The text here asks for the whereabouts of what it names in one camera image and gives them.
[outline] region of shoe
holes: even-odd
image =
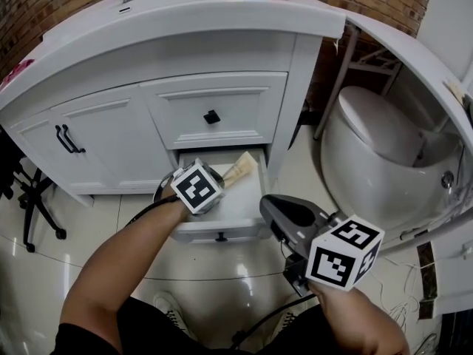
[[[300,297],[296,295],[290,296],[283,305],[289,304],[291,302],[294,302],[298,300]],[[309,305],[308,301],[301,302],[300,304],[297,304],[295,306],[291,306],[290,308],[285,309],[281,317],[279,318],[279,321],[274,328],[273,333],[266,339],[265,345],[269,345],[274,338],[277,337],[277,335],[283,331],[286,327],[288,327],[293,321],[297,318],[300,313],[306,311],[308,308],[310,308],[311,305]]]
[[[182,330],[188,337],[197,341],[195,335],[184,323],[181,308],[170,293],[164,291],[157,292],[153,298],[153,305],[156,309],[159,309],[161,313],[165,314],[166,317],[171,320],[174,326]]]

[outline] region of office chair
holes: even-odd
[[[23,152],[15,145],[11,138],[0,126],[0,149],[4,154],[2,162],[3,175],[0,175],[0,197],[2,194],[11,200],[13,197],[13,190],[11,186],[17,183],[24,192],[19,198],[20,208],[25,210],[24,226],[23,226],[23,244],[26,246],[28,252],[35,252],[35,245],[28,242],[30,236],[31,220],[33,218],[33,211],[35,206],[38,208],[44,219],[55,230],[56,238],[65,240],[67,233],[56,225],[50,213],[46,210],[42,200],[41,194],[52,184],[52,180],[48,177],[41,179],[42,173],[37,169],[33,178],[31,178],[24,170],[20,160],[24,158]],[[19,175],[23,175],[28,183],[20,180]]]

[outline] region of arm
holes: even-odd
[[[409,354],[398,324],[358,289],[344,292],[322,284],[309,286],[341,348],[355,354]]]
[[[69,291],[61,323],[85,328],[122,353],[117,312],[151,266],[174,228],[188,214],[180,200],[147,212],[109,238],[87,261]]]

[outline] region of closed drawer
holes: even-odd
[[[286,72],[223,72],[140,86],[166,148],[183,149],[271,143],[286,78]]]
[[[223,175],[242,153],[243,150],[192,152],[182,154],[179,163],[187,166],[199,158]],[[171,235],[175,240],[218,243],[222,237],[227,242],[270,237],[270,229],[259,213],[259,201],[269,193],[265,155],[261,149],[252,149],[250,154],[258,162],[258,169],[225,190],[224,198],[211,211],[190,216],[188,222],[181,223]]]

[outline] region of toilet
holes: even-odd
[[[374,92],[345,87],[322,137],[321,167],[345,214],[413,229],[449,208],[461,149],[458,136],[418,128]]]

